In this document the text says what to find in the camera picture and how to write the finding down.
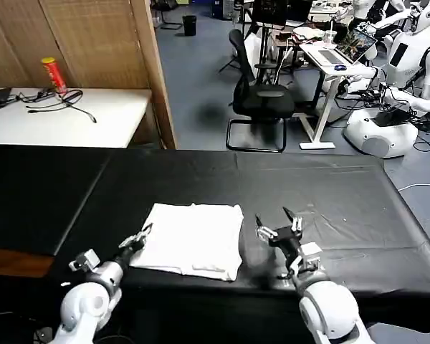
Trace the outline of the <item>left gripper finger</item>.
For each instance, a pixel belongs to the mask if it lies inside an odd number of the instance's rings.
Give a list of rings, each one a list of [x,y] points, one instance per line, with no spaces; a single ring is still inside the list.
[[[119,249],[142,249],[144,247],[143,234],[137,233],[124,239]]]
[[[153,228],[153,223],[147,224],[145,227],[143,227],[137,234],[137,242],[145,243],[148,235],[151,233]]]

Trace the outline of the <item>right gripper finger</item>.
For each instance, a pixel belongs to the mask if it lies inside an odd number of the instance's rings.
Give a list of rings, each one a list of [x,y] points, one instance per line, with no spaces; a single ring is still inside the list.
[[[275,230],[270,229],[262,223],[258,214],[255,215],[255,223],[257,225],[256,234],[260,240],[268,242],[269,240],[273,240],[278,237],[278,233]]]
[[[295,214],[293,211],[286,207],[282,207],[283,211],[286,215],[286,217],[291,222],[291,229],[295,233],[301,233],[302,232],[302,217]]]

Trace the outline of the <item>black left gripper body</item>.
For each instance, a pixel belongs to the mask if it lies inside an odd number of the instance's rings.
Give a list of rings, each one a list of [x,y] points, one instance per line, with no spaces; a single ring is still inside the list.
[[[120,266],[128,266],[133,255],[144,248],[144,241],[131,242],[118,248],[114,262]]]

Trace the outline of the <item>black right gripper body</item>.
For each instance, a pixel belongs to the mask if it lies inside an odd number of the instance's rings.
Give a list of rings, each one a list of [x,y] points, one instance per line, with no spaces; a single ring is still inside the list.
[[[274,229],[275,234],[268,239],[271,247],[279,248],[285,256],[285,267],[290,271],[291,264],[300,255],[301,234],[293,232],[291,226]]]

